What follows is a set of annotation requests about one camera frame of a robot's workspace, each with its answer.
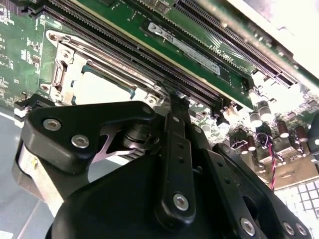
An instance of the cable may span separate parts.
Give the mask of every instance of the cable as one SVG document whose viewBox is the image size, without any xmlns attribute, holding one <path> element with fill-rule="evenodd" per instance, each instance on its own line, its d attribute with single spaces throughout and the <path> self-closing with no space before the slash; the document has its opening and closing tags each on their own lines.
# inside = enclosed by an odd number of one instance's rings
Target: cable
<svg viewBox="0 0 319 239">
<path fill-rule="evenodd" d="M 275 178 L 275 174 L 276 174 L 276 153 L 273 150 L 273 146 L 272 144 L 269 145 L 269 154 L 272 157 L 271 163 L 272 163 L 272 178 L 271 178 L 271 186 L 270 189 L 274 192 L 275 190 L 275 184 L 276 184 L 276 178 Z"/>
<path fill-rule="evenodd" d="M 266 137 L 266 142 L 265 142 L 265 144 L 262 144 L 262 143 L 259 141 L 259 139 L 258 139 L 258 137 L 261 136 L 261 135 L 264 135 L 264 136 Z M 256 134 L 255 140 L 256 140 L 261 146 L 263 146 L 263 147 L 268 147 L 268 143 L 270 143 L 269 136 L 268 136 L 267 134 L 265 134 L 265 133 L 258 133 L 258 134 Z"/>
</svg>

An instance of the white label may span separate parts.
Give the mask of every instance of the white label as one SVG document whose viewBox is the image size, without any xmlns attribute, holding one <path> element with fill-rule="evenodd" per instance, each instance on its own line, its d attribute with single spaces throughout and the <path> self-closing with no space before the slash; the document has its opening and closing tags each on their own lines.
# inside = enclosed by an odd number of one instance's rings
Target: white label
<svg viewBox="0 0 319 239">
<path fill-rule="evenodd" d="M 156 35 L 159 35 L 163 37 L 165 40 L 169 41 L 174 46 L 178 47 L 180 50 L 182 50 L 186 55 L 188 55 L 193 60 L 200 63 L 202 66 L 206 67 L 207 69 L 211 70 L 215 74 L 220 76 L 220 68 L 217 66 L 214 62 L 209 60 L 207 57 L 201 55 L 191 47 L 187 46 L 185 43 L 181 42 L 180 40 L 173 37 L 168 32 L 161 29 L 159 26 L 157 26 L 154 23 L 150 23 L 148 26 L 148 30 L 150 32 L 155 33 Z"/>
<path fill-rule="evenodd" d="M 0 231 L 0 239 L 12 239 L 12 237 L 13 237 L 12 233 Z"/>
</svg>

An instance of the screw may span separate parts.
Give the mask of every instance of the screw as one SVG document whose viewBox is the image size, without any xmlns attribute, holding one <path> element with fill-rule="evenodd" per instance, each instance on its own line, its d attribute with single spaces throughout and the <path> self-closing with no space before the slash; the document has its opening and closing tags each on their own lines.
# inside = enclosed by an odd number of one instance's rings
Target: screw
<svg viewBox="0 0 319 239">
<path fill-rule="evenodd" d="M 222 149 L 225 153 L 230 153 L 229 147 L 228 147 L 227 145 L 225 145 L 225 144 L 223 144 L 223 145 L 221 146 L 221 149 Z"/>
<path fill-rule="evenodd" d="M 194 126 L 194 129 L 197 133 L 201 133 L 201 128 L 200 127 L 197 127 L 197 126 Z"/>
<path fill-rule="evenodd" d="M 90 144 L 89 139 L 83 135 L 73 136 L 71 142 L 77 148 L 87 148 Z"/>
<path fill-rule="evenodd" d="M 56 35 L 52 34 L 52 33 L 49 33 L 49 38 L 50 40 L 52 41 L 56 41 L 58 38 L 56 37 Z"/>
<path fill-rule="evenodd" d="M 299 223 L 296 223 L 296 227 L 302 235 L 307 236 L 307 231 L 304 229 L 303 226 L 301 226 Z"/>
<path fill-rule="evenodd" d="M 187 211 L 188 210 L 188 207 L 189 207 L 188 200 L 187 200 L 187 198 L 184 195 L 182 195 L 180 193 L 176 193 L 173 196 L 173 201 L 174 201 L 175 206 L 179 210 L 181 210 L 181 211 Z"/>
<path fill-rule="evenodd" d="M 255 235 L 256 233 L 255 228 L 248 219 L 241 218 L 240 225 L 248 235 L 250 235 L 251 237 Z"/>
<path fill-rule="evenodd" d="M 65 59 L 68 59 L 70 57 L 70 54 L 71 52 L 67 51 L 67 50 L 62 50 L 60 52 L 62 54 L 62 56 L 65 58 Z"/>
<path fill-rule="evenodd" d="M 143 111 L 147 114 L 151 114 L 152 113 L 152 110 L 150 109 L 150 107 L 147 107 L 147 106 L 143 106 Z"/>
<path fill-rule="evenodd" d="M 49 131 L 57 131 L 61 129 L 61 123 L 56 119 L 46 119 L 43 121 L 43 126 Z"/>
<path fill-rule="evenodd" d="M 290 235 L 295 235 L 295 231 L 294 229 L 286 222 L 283 222 L 284 228 L 286 230 L 286 232 L 288 232 Z"/>
</svg>

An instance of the motherboard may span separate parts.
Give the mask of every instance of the motherboard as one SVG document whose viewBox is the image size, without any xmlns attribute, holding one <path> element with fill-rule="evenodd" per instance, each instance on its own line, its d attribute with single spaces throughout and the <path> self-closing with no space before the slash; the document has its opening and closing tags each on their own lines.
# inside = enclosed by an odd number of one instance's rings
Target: motherboard
<svg viewBox="0 0 319 239">
<path fill-rule="evenodd" d="M 1 106 L 38 94 L 56 106 L 143 101 L 165 116 L 176 94 L 212 146 L 250 152 L 261 176 L 269 140 L 277 166 L 309 154 L 319 80 L 227 1 L 12 2 L 0 1 Z"/>
</svg>

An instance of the electrolytic capacitor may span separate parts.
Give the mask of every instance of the electrolytic capacitor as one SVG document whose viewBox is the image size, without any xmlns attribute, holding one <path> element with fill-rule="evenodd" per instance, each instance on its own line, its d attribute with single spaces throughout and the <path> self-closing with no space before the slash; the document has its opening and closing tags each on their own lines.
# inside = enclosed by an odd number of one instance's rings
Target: electrolytic capacitor
<svg viewBox="0 0 319 239">
<path fill-rule="evenodd" d="M 289 131 L 288 131 L 286 122 L 284 122 L 284 121 L 279 121 L 279 122 L 277 123 L 277 128 L 278 128 L 278 132 L 279 132 L 280 138 L 287 138 L 287 137 L 289 137 Z"/>
<path fill-rule="evenodd" d="M 307 142 L 308 141 L 308 136 L 307 136 L 305 127 L 303 127 L 302 125 L 298 126 L 295 128 L 295 131 L 296 131 L 296 136 L 297 136 L 299 142 Z"/>
<path fill-rule="evenodd" d="M 253 111 L 250 113 L 250 123 L 254 128 L 258 128 L 263 124 L 257 111 Z"/>
<path fill-rule="evenodd" d="M 256 144 L 253 136 L 248 136 L 247 137 L 247 145 L 248 145 L 248 150 L 249 151 L 255 151 L 256 150 Z"/>
<path fill-rule="evenodd" d="M 266 101 L 261 101 L 259 106 L 260 119 L 264 122 L 270 122 L 273 119 L 269 105 Z"/>
<path fill-rule="evenodd" d="M 248 145 L 245 144 L 245 145 L 241 146 L 240 150 L 241 150 L 241 154 L 247 154 L 248 153 Z"/>
<path fill-rule="evenodd" d="M 211 126 L 209 124 L 203 124 L 201 126 L 201 129 L 204 131 L 204 133 L 210 133 L 211 131 Z"/>
</svg>

